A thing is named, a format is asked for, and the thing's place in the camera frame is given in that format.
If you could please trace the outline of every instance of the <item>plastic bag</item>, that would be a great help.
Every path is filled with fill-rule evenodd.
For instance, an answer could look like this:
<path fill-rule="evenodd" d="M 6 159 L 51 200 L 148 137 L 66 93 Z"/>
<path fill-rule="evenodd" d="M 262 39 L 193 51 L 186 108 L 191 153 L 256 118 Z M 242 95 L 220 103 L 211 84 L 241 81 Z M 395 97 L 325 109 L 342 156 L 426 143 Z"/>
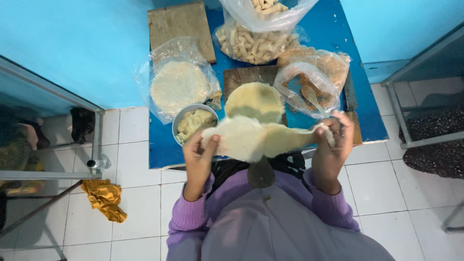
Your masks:
<path fill-rule="evenodd" d="M 296 24 L 318 0 L 300 0 L 286 10 L 273 0 L 220 0 L 224 11 L 224 25 L 213 33 L 219 49 L 232 59 L 251 64 L 267 64 L 282 54 L 288 46 L 299 45 L 303 29 L 294 31 Z M 269 8 L 261 11 L 253 2 L 269 2 Z M 278 7 L 277 11 L 264 14 Z"/>
<path fill-rule="evenodd" d="M 301 93 L 302 85 L 310 86 L 316 93 L 317 101 L 326 113 L 340 108 L 340 95 L 335 86 L 314 65 L 297 62 L 279 70 L 274 80 L 274 87 L 284 97 L 285 101 L 296 111 L 322 119 L 323 115 L 304 98 Z"/>
<path fill-rule="evenodd" d="M 340 94 L 345 85 L 350 61 L 350 56 L 343 52 L 336 54 L 326 50 L 316 50 L 314 47 L 293 46 L 279 56 L 277 65 L 285 67 L 295 62 L 310 63 L 327 76 Z"/>
<path fill-rule="evenodd" d="M 135 66 L 132 77 L 148 109 L 163 123 L 193 103 L 221 93 L 211 65 L 199 52 L 194 37 L 177 37 L 154 49 Z"/>
<path fill-rule="evenodd" d="M 319 0 L 299 0 L 298 4 L 274 17 L 274 13 L 260 19 L 252 0 L 219 0 L 224 10 L 224 21 L 229 16 L 254 33 L 271 31 L 292 31 L 296 24 Z M 295 0 L 280 0 L 279 3 L 290 6 Z"/>
<path fill-rule="evenodd" d="M 214 30 L 213 43 L 230 58 L 256 65 L 267 64 L 277 59 L 287 48 L 300 46 L 300 41 L 309 41 L 304 29 L 300 26 L 296 26 L 289 33 L 287 31 L 252 33 L 243 26 L 235 29 L 234 37 L 237 36 L 237 41 L 234 41 L 234 45 L 230 42 L 230 38 L 226 37 L 226 24 Z"/>

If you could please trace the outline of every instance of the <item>person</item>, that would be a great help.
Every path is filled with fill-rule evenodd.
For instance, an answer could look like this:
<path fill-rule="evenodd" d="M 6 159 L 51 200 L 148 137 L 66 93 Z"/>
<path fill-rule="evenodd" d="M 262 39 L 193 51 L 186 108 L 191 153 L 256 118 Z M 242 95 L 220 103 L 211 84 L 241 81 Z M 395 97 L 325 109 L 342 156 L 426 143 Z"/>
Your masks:
<path fill-rule="evenodd" d="M 298 157 L 286 158 L 293 164 L 288 171 L 271 163 L 275 182 L 260 189 L 248 182 L 247 163 L 224 163 L 220 174 L 211 173 L 220 137 L 202 150 L 201 132 L 194 134 L 182 148 L 187 182 L 173 207 L 167 260 L 393 260 L 360 233 L 343 197 L 337 177 L 353 146 L 354 124 L 343 112 L 332 115 L 322 122 L 333 132 L 335 147 L 316 129 L 312 168 L 298 178 Z M 233 173 L 224 178 L 221 169 Z"/>

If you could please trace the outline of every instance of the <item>blue table surface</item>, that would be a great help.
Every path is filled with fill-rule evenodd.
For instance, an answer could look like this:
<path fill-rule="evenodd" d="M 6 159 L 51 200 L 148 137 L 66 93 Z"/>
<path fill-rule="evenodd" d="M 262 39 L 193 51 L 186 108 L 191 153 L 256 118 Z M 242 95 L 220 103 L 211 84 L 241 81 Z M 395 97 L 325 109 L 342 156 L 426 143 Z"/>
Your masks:
<path fill-rule="evenodd" d="M 216 27 L 224 23 L 222 8 L 207 9 L 206 16 L 211 33 Z M 350 71 L 358 102 L 358 108 L 355 111 L 358 114 L 362 140 L 368 142 L 388 139 L 387 131 L 380 117 L 379 109 L 340 2 L 337 0 L 319 0 L 298 25 L 304 28 L 309 36 L 310 41 L 306 45 L 331 52 L 342 51 L 350 55 L 351 59 L 353 59 L 350 62 Z M 212 67 L 216 71 L 221 88 L 224 88 L 223 70 L 255 66 L 232 60 L 216 47 L 214 47 L 214 54 L 217 62 Z M 340 98 L 343 108 L 343 97 Z M 221 104 L 224 107 L 224 96 L 221 98 Z M 308 129 L 317 121 L 304 114 L 291 112 L 288 104 L 286 109 L 288 127 L 290 128 Z M 224 109 L 217 111 L 217 114 L 219 119 L 222 119 Z M 150 113 L 149 126 L 150 169 L 185 163 L 182 148 L 176 143 L 172 135 L 172 124 L 163 125 Z"/>

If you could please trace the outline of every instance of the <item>hand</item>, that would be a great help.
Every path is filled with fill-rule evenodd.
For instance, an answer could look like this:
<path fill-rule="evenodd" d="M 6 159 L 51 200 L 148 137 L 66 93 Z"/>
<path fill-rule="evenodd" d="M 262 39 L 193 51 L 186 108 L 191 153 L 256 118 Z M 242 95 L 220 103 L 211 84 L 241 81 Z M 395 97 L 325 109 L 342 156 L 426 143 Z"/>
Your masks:
<path fill-rule="evenodd" d="M 184 198 L 187 201 L 197 201 L 203 193 L 203 186 L 211 171 L 211 160 L 218 147 L 220 136 L 214 135 L 205 149 L 201 148 L 201 133 L 197 131 L 190 140 L 182 146 L 185 167 L 187 169 L 187 184 L 184 188 Z"/>
<path fill-rule="evenodd" d="M 354 123 L 344 112 L 334 111 L 332 115 L 335 118 L 322 122 L 334 133 L 335 147 L 329 147 L 325 131 L 317 128 L 317 149 L 311 162 L 316 187 L 328 195 L 336 195 L 342 189 L 337 177 L 353 148 L 354 135 Z"/>

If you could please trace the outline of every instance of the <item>yellow cloth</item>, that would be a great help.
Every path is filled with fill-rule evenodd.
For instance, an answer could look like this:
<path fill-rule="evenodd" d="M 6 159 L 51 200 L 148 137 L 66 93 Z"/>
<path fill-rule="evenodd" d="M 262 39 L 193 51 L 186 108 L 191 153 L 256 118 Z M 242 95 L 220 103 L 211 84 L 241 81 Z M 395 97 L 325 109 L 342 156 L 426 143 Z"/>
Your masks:
<path fill-rule="evenodd" d="M 127 218 L 117 205 L 121 202 L 121 186 L 110 180 L 83 180 L 82 190 L 87 193 L 92 209 L 98 209 L 109 221 L 122 223 Z"/>

